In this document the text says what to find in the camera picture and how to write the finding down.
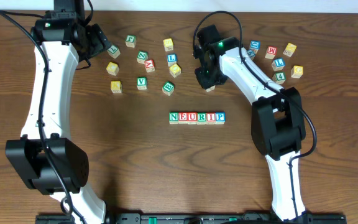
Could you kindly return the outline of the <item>red I block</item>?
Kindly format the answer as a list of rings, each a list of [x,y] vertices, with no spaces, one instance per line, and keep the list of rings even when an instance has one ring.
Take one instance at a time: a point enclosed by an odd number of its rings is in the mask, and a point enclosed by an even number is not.
[[[206,124],[216,124],[216,113],[206,113]]]

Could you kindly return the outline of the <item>green R block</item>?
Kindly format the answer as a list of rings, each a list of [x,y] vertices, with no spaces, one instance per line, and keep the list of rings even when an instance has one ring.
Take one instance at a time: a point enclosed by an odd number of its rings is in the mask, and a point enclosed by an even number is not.
[[[197,113],[197,124],[206,124],[206,113]]]

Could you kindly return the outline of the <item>blue P block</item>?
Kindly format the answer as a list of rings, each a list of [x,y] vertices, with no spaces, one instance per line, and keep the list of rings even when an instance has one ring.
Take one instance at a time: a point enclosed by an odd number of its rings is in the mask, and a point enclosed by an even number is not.
[[[216,112],[216,124],[224,124],[226,121],[226,114],[225,112]]]

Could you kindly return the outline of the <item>red U block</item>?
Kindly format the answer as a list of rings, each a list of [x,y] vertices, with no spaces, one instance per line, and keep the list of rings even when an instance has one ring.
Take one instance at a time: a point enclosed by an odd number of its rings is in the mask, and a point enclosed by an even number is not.
[[[188,112],[188,124],[197,124],[198,114],[197,112]]]

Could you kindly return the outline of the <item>red E block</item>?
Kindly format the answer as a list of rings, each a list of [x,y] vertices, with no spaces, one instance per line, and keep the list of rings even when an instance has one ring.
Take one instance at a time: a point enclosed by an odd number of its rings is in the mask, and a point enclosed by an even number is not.
[[[187,112],[179,112],[178,113],[178,123],[179,124],[187,124],[188,123],[188,113]]]

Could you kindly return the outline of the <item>green N block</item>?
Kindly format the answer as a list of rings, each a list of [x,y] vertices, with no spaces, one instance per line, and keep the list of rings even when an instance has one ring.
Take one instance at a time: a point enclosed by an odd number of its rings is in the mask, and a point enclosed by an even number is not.
[[[169,112],[169,123],[178,124],[178,112]]]

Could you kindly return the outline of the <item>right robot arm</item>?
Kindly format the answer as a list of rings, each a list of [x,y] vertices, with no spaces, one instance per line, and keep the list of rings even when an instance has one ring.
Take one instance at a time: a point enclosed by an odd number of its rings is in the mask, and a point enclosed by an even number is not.
[[[305,212],[301,199],[298,162],[305,138],[303,115],[289,103],[300,102],[294,88],[273,82],[249,58],[235,37],[197,37],[193,55],[201,66],[195,70],[203,88],[222,85],[230,78],[252,105],[251,136],[268,164],[273,189],[272,210],[281,221],[294,221]]]

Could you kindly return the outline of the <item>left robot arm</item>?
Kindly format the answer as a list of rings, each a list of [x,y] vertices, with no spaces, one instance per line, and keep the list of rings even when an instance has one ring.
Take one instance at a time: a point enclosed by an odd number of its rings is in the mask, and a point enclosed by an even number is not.
[[[28,189],[60,202],[65,217],[46,223],[113,223],[106,202],[90,183],[88,156],[71,141],[70,99],[78,64],[110,48],[100,26],[75,12],[52,12],[36,21],[35,80],[29,114],[18,140],[5,153]]]

